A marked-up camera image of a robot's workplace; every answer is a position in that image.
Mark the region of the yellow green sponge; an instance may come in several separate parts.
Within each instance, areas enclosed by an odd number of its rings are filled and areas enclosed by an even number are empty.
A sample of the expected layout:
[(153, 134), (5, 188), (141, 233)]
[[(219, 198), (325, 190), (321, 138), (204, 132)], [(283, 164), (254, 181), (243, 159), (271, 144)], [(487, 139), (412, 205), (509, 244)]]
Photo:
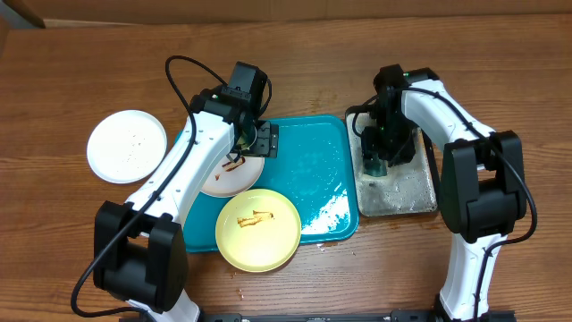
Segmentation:
[(379, 157), (365, 158), (363, 160), (364, 174), (372, 177), (384, 177), (387, 175), (387, 162)]

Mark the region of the white plate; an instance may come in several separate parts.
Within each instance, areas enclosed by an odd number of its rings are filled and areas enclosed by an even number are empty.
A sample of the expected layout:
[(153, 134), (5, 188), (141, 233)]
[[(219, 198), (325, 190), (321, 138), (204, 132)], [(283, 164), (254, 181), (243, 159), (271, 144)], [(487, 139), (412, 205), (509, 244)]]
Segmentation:
[(123, 110), (107, 116), (91, 132), (87, 160), (100, 179), (126, 184), (153, 173), (166, 148), (166, 132), (153, 115)]
[(207, 176), (201, 191), (217, 198), (235, 196), (254, 185), (264, 165), (263, 157), (241, 157), (236, 163), (223, 157)]

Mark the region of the yellow-green plate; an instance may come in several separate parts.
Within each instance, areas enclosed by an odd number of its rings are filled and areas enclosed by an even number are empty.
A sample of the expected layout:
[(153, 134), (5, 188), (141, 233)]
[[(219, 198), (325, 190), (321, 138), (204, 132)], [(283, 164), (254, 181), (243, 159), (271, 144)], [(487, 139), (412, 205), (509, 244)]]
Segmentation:
[(224, 259), (239, 270), (263, 273), (288, 262), (301, 238), (301, 219), (293, 203), (276, 191), (254, 189), (230, 199), (215, 225)]

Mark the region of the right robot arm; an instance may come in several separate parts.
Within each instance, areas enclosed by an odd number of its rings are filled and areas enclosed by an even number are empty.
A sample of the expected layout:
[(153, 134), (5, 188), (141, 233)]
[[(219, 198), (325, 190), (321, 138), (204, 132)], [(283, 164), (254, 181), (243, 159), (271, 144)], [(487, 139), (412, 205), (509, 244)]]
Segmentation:
[(374, 95), (346, 113), (359, 212), (439, 212), (451, 231), (448, 272), (429, 310), (394, 321), (511, 321), (491, 311), (488, 290), (500, 249), (534, 209), (522, 144), (462, 108), (428, 68), (383, 67)]

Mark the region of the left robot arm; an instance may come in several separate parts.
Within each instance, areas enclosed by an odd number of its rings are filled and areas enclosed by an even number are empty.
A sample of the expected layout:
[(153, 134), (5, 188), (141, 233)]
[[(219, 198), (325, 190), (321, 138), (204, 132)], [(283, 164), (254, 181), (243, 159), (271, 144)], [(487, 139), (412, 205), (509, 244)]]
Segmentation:
[(97, 211), (94, 259), (85, 272), (96, 288), (126, 301), (110, 314), (142, 321), (197, 321), (184, 289), (188, 275), (183, 226), (207, 176), (229, 154), (275, 157), (278, 128), (261, 120), (260, 89), (205, 89), (185, 106), (180, 137), (151, 178), (122, 204)]

